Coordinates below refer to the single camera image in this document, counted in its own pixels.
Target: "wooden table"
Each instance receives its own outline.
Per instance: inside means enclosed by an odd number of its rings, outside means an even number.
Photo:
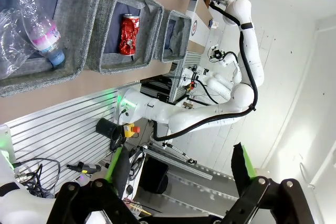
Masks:
[[[166,9],[185,13],[189,0],[157,0]],[[0,98],[0,124],[105,89],[118,87],[136,80],[168,73],[171,63],[153,60],[147,68],[111,75],[84,70],[74,80],[25,93]]]

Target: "slotted aluminum panel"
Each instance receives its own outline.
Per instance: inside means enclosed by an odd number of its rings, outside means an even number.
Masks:
[[[101,118],[114,119],[118,90],[109,89],[52,106],[6,123],[12,134],[18,161],[33,157],[60,161],[61,173],[56,192],[63,183],[76,179],[78,172],[67,164],[79,161],[95,164],[110,154],[110,140],[95,132]],[[26,163],[20,172],[33,172],[38,162]],[[42,161],[41,184],[49,188],[55,182],[58,167],[55,162]]]

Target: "cable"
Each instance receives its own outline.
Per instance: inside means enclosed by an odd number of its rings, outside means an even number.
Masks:
[[[138,204],[138,203],[135,203],[135,202],[131,202],[130,200],[126,200],[126,199],[124,199],[123,201],[124,201],[124,202],[127,202],[128,204],[135,204],[135,205],[138,205],[138,206],[142,206],[142,207],[151,209],[151,210],[153,210],[153,211],[155,211],[155,212],[159,212],[159,213],[162,214],[161,211],[158,211],[158,210],[156,210],[156,209],[154,209],[154,208],[151,208],[151,207],[148,207],[148,206],[145,206],[145,205],[142,205],[142,204]]]
[[[120,114],[119,114],[119,116],[118,116],[118,125],[119,125],[119,120],[120,120],[121,115],[122,115],[123,113],[125,113],[126,111],[127,111],[127,109],[123,109],[123,110],[120,112]]]
[[[42,188],[40,181],[42,167],[43,164],[40,164],[34,173],[27,173],[27,176],[31,176],[31,178],[23,182],[22,185],[27,187],[27,190],[29,191],[30,194],[37,197],[46,198],[46,194],[44,192],[44,189]]]
[[[236,58],[236,61],[238,62],[238,57],[237,57],[237,55],[236,55],[234,52],[232,52],[232,51],[226,52],[226,53],[224,54],[224,56],[223,56],[223,59],[225,58],[225,56],[227,56],[227,55],[229,55],[229,54],[232,54],[232,55]]]
[[[198,79],[196,79],[195,81],[198,81],[198,82],[200,83],[200,85],[203,87],[205,93],[206,93],[207,96],[210,98],[210,100],[212,100],[214,103],[218,104],[218,102],[216,102],[216,101],[211,97],[211,95],[209,94],[209,92],[208,92],[208,90],[206,89],[206,87],[204,86],[204,84],[203,84],[200,80],[198,80]]]
[[[56,162],[57,163],[58,173],[57,173],[54,185],[52,185],[50,188],[43,188],[44,191],[51,191],[52,189],[54,189],[56,187],[56,184],[57,184],[58,179],[59,179],[59,175],[61,173],[61,164],[57,160],[50,159],[50,158],[43,158],[43,157],[34,157],[34,158],[31,158],[31,159],[28,159],[28,160],[25,160],[25,161],[13,163],[13,167],[16,168],[16,167],[22,166],[25,163],[28,163],[28,162],[31,162],[31,161],[37,161],[37,160],[45,160],[45,161],[50,161],[50,162]],[[35,173],[36,173],[35,177],[39,181],[40,175],[42,173],[42,164],[39,166],[39,168],[36,170]]]
[[[225,17],[231,19],[233,22],[235,22],[237,24],[238,27],[240,26],[240,22],[239,22],[239,20],[237,18],[235,18],[234,16],[226,13],[221,8],[215,6],[215,4],[213,2],[211,2],[209,6],[212,9],[220,12]],[[168,136],[161,136],[161,137],[158,137],[158,127],[157,127],[158,123],[156,121],[153,121],[154,122],[154,132],[153,132],[153,138],[154,138],[154,140],[156,140],[158,142],[159,141],[166,141],[166,140],[169,140],[169,139],[172,139],[172,138],[176,138],[176,137],[182,136],[182,135],[188,133],[189,131],[191,131],[191,130],[193,130],[193,129],[195,129],[195,128],[203,125],[203,124],[211,123],[211,122],[215,122],[215,121],[222,120],[222,119],[227,119],[227,118],[239,118],[239,117],[245,116],[248,113],[250,113],[251,111],[255,110],[255,106],[257,105],[257,102],[258,102],[258,89],[257,89],[256,83],[254,81],[251,69],[249,67],[248,60],[247,60],[246,55],[245,55],[245,51],[244,51],[244,34],[243,34],[242,31],[240,32],[239,48],[240,48],[240,54],[242,56],[241,58],[243,60],[243,63],[244,63],[244,66],[245,66],[245,69],[246,69],[246,72],[247,72],[247,76],[249,78],[249,81],[251,82],[251,87],[252,87],[253,92],[254,92],[253,102],[248,107],[248,109],[246,109],[245,111],[239,112],[239,113],[228,113],[228,114],[221,114],[221,115],[211,116],[210,118],[203,119],[203,120],[201,120],[201,121],[199,121],[199,122],[197,122],[197,123],[195,123],[195,124],[193,124],[193,125],[185,128],[184,130],[181,130],[179,132],[176,132],[176,133],[168,135]]]
[[[140,143],[142,141],[143,135],[145,134],[145,131],[146,131],[146,128],[147,128],[147,125],[148,125],[149,122],[150,122],[150,120],[147,120],[147,123],[146,123],[145,128],[144,128],[144,130],[142,132],[142,135],[141,135],[141,138],[140,138],[140,141],[139,141],[138,145],[140,145]]]
[[[139,137],[139,133],[137,132],[137,136],[131,136],[131,138],[138,138]]]
[[[212,97],[215,97],[215,96],[220,96],[220,94],[210,94]],[[204,95],[203,94],[190,94],[189,96],[191,97],[203,97]]]
[[[133,175],[129,175],[128,177],[128,180],[129,181],[133,181],[135,180],[136,176],[138,175],[140,169],[141,169],[141,166],[142,166],[142,163],[144,162],[145,160],[145,155],[144,155],[144,151],[138,151],[137,153],[135,153],[133,159],[132,159],[132,162],[131,162],[131,167],[133,167],[136,163],[138,163],[138,166],[136,167],[136,170],[133,171],[134,174]]]

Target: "plastic bottle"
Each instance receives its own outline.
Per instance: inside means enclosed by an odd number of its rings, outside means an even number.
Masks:
[[[18,0],[18,6],[31,43],[55,68],[59,67],[65,56],[55,21],[45,14],[38,0]]]

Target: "crushed can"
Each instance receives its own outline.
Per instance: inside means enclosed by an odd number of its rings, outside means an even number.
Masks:
[[[120,54],[133,56],[136,50],[137,34],[139,32],[140,17],[124,14],[121,22]]]

